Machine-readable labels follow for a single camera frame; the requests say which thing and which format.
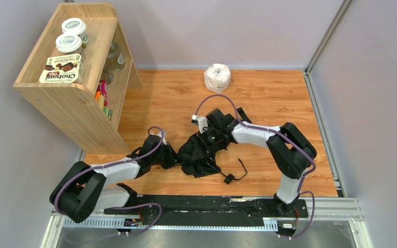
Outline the black folding umbrella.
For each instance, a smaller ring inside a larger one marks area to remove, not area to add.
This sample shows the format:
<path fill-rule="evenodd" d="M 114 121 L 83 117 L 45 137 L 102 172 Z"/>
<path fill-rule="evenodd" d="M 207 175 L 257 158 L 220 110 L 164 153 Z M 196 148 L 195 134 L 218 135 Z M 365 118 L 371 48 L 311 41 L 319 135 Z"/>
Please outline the black folding umbrella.
<path fill-rule="evenodd" d="M 233 139 L 231 143 L 237 143 L 234 137 Z M 217 152 L 219 151 L 211 151 L 207 148 L 204 136 L 198 130 L 180 147 L 177 153 L 177 159 L 182 171 L 186 175 L 192 175 L 195 178 L 219 173 L 224 177 L 226 184 L 230 184 L 234 180 L 239 181 L 243 179 L 243 177 L 236 178 L 233 174 L 226 175 L 222 173 L 221 168 L 216 163 Z"/>

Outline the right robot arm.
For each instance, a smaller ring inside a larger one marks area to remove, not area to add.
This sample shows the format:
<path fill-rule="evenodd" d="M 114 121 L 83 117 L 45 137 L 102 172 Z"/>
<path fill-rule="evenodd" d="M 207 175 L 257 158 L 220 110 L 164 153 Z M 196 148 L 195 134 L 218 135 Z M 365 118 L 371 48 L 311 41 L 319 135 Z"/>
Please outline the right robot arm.
<path fill-rule="evenodd" d="M 196 137 L 204 154 L 213 157 L 231 143 L 269 149 L 282 173 L 279 188 L 273 197 L 274 207 L 281 214 L 290 211 L 299 198 L 303 175 L 317 156 L 317 151 L 291 122 L 280 127 L 260 126 L 252 124 L 242 108 L 237 108 L 236 113 L 237 117 L 224 115 L 216 108 L 206 116 L 192 116 L 192 123 L 199 128 Z"/>

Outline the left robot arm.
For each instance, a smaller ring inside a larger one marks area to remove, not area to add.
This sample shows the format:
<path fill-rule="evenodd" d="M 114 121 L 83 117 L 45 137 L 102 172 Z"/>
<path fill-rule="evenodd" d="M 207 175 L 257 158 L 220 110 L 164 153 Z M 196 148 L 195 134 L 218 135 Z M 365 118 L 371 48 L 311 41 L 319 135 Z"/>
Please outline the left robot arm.
<path fill-rule="evenodd" d="M 152 166 L 163 169 L 177 163 L 177 154 L 161 135 L 150 134 L 141 147 L 124 158 L 104 164 L 75 162 L 52 191 L 49 201 L 55 210 L 76 223 L 96 211 L 124 207 L 136 191 L 122 183 L 140 178 Z"/>

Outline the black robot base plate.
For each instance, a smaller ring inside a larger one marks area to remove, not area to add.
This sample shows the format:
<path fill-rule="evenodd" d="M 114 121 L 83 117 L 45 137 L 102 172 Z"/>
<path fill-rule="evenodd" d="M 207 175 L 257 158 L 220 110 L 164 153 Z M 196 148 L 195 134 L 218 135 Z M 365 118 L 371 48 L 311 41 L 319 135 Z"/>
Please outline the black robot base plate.
<path fill-rule="evenodd" d="M 273 199 L 229 196 L 142 195 L 127 202 L 137 210 L 106 209 L 105 214 L 138 214 L 149 224 L 158 217 L 158 225 L 170 226 L 241 226 L 259 227 L 264 218 L 307 218 L 304 200 L 293 207 L 278 210 Z"/>

